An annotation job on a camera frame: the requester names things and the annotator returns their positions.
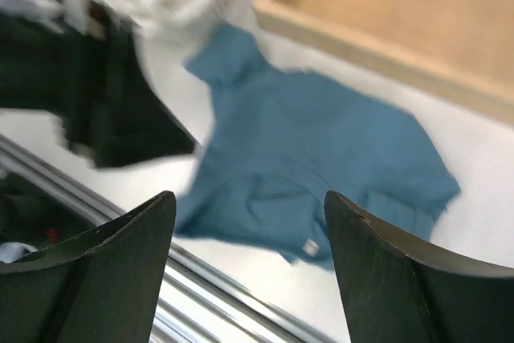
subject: wooden tray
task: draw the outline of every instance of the wooden tray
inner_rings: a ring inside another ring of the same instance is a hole
[[[514,124],[512,0],[255,0],[261,26]]]

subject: folded shirt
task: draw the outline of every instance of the folded shirt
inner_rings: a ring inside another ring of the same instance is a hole
[[[216,123],[175,235],[332,268],[327,191],[424,239],[459,193],[411,114],[314,71],[273,68],[245,31],[220,27],[186,67],[210,86]]]

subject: blue t-shirt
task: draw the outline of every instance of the blue t-shirt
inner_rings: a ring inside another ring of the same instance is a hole
[[[280,71],[245,31],[223,25],[186,67],[209,84],[216,123],[175,235],[333,267],[327,191],[423,239],[459,192],[411,114],[314,71]]]

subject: white tabletop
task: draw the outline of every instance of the white tabletop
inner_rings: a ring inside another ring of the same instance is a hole
[[[441,217],[433,241],[464,255],[514,267],[513,127],[261,31],[250,0],[231,0],[231,4],[229,21],[252,31],[274,65],[311,67],[351,88],[410,110],[429,133],[463,191]],[[196,48],[177,50],[166,43],[147,41],[139,42],[139,46],[154,92],[205,144],[213,124],[209,92],[181,66]],[[54,120],[43,113],[9,112],[0,116],[0,133],[126,210],[162,190],[182,194],[194,176],[193,157],[96,171],[86,160],[59,147]],[[174,241],[258,296],[338,341],[348,341],[332,273],[305,263],[291,266],[277,254],[255,248],[215,241]]]

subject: wooden frame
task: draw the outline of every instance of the wooden frame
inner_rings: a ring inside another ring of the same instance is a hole
[[[265,29],[514,125],[509,2],[255,0],[254,9]]]

